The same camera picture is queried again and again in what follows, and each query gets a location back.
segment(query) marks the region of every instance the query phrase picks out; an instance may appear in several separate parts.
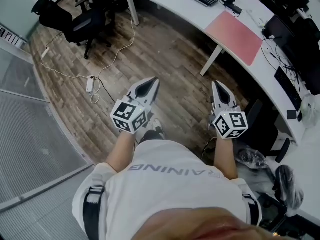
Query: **white sneaker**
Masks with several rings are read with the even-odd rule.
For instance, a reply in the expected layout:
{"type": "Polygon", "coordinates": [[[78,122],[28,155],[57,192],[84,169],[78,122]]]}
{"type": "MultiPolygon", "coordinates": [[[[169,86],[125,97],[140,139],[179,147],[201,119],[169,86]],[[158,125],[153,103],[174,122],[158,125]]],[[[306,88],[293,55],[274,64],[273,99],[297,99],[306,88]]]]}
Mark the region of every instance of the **white sneaker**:
{"type": "Polygon", "coordinates": [[[152,128],[165,140],[165,132],[159,119],[154,119],[152,128]]]}

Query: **forearm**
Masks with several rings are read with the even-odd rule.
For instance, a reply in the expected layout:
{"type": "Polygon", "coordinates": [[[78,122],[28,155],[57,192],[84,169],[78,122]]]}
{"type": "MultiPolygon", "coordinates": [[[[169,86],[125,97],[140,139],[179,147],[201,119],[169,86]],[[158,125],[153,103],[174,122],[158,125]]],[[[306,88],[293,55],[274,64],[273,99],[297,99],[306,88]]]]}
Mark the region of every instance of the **forearm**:
{"type": "Polygon", "coordinates": [[[219,135],[217,136],[214,166],[218,168],[227,179],[233,180],[238,178],[232,139],[222,139],[219,135]]]}
{"type": "Polygon", "coordinates": [[[136,135],[123,131],[120,133],[112,152],[105,162],[117,173],[123,171],[131,163],[134,153],[136,135]]]}

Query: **white t-shirt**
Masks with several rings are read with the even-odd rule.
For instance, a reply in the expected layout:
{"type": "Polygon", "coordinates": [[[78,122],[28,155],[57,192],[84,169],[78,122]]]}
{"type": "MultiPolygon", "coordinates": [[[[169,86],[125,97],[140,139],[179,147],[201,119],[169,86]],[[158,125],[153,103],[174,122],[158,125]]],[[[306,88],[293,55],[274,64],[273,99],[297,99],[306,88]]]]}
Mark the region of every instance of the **white t-shirt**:
{"type": "Polygon", "coordinates": [[[107,193],[107,240],[130,240],[152,215],[176,208],[224,208],[250,223],[243,193],[254,195],[243,179],[228,180],[176,142],[148,140],[136,148],[132,163],[122,172],[100,163],[81,184],[72,213],[84,231],[84,196],[96,185],[97,176],[107,193]]]}

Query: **metal mesh panel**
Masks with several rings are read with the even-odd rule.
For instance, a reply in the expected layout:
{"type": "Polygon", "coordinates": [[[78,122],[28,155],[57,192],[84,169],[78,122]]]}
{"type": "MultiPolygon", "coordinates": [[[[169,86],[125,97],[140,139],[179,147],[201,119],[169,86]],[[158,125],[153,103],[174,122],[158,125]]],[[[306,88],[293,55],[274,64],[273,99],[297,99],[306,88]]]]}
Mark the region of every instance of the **metal mesh panel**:
{"type": "Polygon", "coordinates": [[[72,215],[73,197],[93,167],[0,214],[4,240],[88,240],[72,215]]]}
{"type": "Polygon", "coordinates": [[[47,103],[0,92],[0,203],[85,164],[47,103]]]}
{"type": "Polygon", "coordinates": [[[0,89],[43,100],[33,67],[0,48],[0,89]]]}

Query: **person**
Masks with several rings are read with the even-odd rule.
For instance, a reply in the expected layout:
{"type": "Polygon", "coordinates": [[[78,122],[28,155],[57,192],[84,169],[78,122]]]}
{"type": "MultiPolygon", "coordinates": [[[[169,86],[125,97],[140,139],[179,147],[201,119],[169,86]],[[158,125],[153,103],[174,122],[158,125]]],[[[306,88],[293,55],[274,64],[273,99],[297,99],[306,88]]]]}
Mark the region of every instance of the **person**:
{"type": "Polygon", "coordinates": [[[261,207],[246,182],[238,179],[232,140],[217,137],[214,166],[207,166],[183,145],[165,140],[158,119],[133,152],[135,138],[123,131],[106,161],[95,167],[74,196],[72,213],[88,236],[100,240],[274,238],[257,226],[261,207]],[[87,214],[94,212],[84,206],[89,188],[96,183],[104,189],[106,205],[102,208],[101,201],[99,206],[103,223],[101,218],[88,219],[87,214]],[[103,237],[91,226],[99,223],[103,237]]]}

